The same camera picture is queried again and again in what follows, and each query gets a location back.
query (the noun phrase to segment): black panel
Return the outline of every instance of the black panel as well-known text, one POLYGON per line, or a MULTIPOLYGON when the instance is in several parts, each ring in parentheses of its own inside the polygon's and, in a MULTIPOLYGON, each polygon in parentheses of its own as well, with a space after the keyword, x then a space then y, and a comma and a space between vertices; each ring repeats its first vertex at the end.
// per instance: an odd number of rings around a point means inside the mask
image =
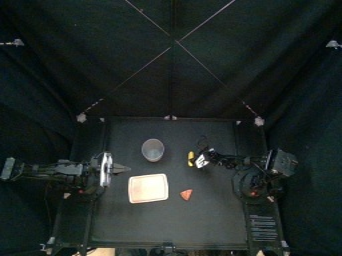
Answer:
MULTIPOLYGON (((210 145, 219 152, 235 153, 232 123, 113 119, 108 132, 105 148, 115 162, 130 166, 132 171, 112 178, 97 202, 89 243, 152 246, 171 241, 178 247, 244 248, 243 208, 231 188, 235 172, 223 167, 199 170, 187 166, 187 153, 196 151, 200 135, 208 137, 210 145), (150 163, 142 155, 142 144, 148 138, 160 139, 166 146, 158 163, 150 163), (168 199, 131 204, 128 178, 156 173, 167 175, 168 199), (192 197, 186 202, 179 193, 190 188, 192 197)), ((91 133, 83 135, 77 140, 87 141, 91 133)), ((75 145, 80 146, 75 151, 87 152, 83 143, 75 145)))

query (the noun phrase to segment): black curtain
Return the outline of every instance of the black curtain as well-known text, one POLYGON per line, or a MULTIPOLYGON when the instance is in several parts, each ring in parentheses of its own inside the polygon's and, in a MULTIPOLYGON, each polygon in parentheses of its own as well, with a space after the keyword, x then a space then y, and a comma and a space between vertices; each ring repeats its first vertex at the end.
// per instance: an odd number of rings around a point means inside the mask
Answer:
MULTIPOLYGON (((0 41, 20 34, 0 17, 0 41)), ((0 46, 0 168, 5 158, 25 163, 68 159, 73 121, 35 53, 25 47, 0 46)), ((39 255, 51 235, 56 205, 45 182, 0 184, 0 255, 27 251, 39 255)))
MULTIPOLYGON (((341 33, 331 38, 341 41, 341 33)), ((295 255, 339 255, 342 232, 342 51, 313 56, 268 115, 268 144, 298 156, 280 202, 295 255)))

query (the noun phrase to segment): yellow object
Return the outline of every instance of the yellow object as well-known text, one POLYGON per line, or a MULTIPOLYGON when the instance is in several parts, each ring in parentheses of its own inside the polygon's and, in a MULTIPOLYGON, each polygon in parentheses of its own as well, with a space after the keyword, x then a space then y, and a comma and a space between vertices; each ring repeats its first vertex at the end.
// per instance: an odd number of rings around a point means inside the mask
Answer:
POLYGON ((195 153, 192 151, 190 151, 188 154, 187 154, 187 165, 190 167, 194 166, 194 158, 195 158, 195 153))

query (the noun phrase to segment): light fixture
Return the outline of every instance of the light fixture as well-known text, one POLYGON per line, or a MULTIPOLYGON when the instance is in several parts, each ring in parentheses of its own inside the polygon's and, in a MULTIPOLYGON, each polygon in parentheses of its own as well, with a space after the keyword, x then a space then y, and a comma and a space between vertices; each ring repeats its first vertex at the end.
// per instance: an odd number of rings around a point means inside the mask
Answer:
POLYGON ((342 48, 342 45, 338 44, 338 42, 337 42, 335 40, 331 40, 331 41, 327 43, 326 47, 334 47, 335 49, 338 49, 338 47, 342 48))

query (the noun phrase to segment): metal rod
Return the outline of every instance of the metal rod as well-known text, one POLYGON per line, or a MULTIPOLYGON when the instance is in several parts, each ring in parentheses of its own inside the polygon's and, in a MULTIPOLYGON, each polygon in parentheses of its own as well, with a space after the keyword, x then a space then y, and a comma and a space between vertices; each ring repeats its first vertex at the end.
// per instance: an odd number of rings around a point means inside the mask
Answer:
POLYGON ((211 70, 207 68, 207 66, 200 62, 200 60, 194 56, 194 54, 188 51, 188 49, 180 44, 179 41, 175 41, 176 44, 180 46, 180 48, 187 52, 187 54, 194 58, 194 60, 198 62, 198 64, 207 70, 207 72, 211 74, 211 76, 218 80, 218 82, 227 87, 227 85, 222 82, 222 80, 218 78, 218 76, 211 72, 211 70))
POLYGON ((230 1, 179 40, 182 42, 232 3, 235 0, 230 1))
POLYGON ((156 24, 156 22, 143 13, 143 10, 139 9, 128 0, 124 0, 128 5, 131 5, 131 7, 144 16, 144 18, 159 28, 160 31, 163 31, 163 33, 170 36, 168 32, 156 24))
MULTIPOLYGON (((178 40, 175 40, 176 44, 180 46, 180 48, 187 52, 187 54, 194 58, 194 60, 198 62, 198 64, 207 70, 207 72, 211 74, 211 76, 216 79, 216 81, 228 88, 228 85, 223 83, 223 81, 218 78, 218 76, 214 74, 214 72, 207 68, 207 66, 200 62, 200 60, 194 56, 194 54, 190 52, 190 50, 180 44, 178 40)), ((259 114, 252 110, 250 105, 242 100, 240 97, 235 96, 235 98, 240 101, 243 106, 250 110, 250 112, 255 115, 255 117, 259 116, 259 114)))
MULTIPOLYGON (((136 74, 140 73, 140 71, 143 69, 146 69, 151 63, 171 49, 171 47, 168 47, 160 54, 158 54, 158 56, 112 89, 107 92, 107 94, 113 93, 132 78, 136 74)), ((91 106, 81 112, 85 113, 88 112, 103 100, 105 97, 100 98, 95 103, 91 104, 91 106)))

